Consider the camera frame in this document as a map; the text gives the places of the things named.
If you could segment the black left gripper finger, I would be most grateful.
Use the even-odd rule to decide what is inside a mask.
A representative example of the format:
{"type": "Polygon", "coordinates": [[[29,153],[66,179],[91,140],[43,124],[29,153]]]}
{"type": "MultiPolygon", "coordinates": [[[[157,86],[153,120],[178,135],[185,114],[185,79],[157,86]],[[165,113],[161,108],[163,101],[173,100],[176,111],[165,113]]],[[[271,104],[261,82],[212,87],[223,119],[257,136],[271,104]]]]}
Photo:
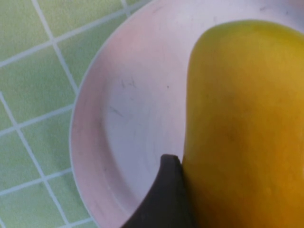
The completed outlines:
{"type": "Polygon", "coordinates": [[[192,228],[194,218],[176,155],[161,156],[160,168],[148,194],[124,228],[192,228]]]}

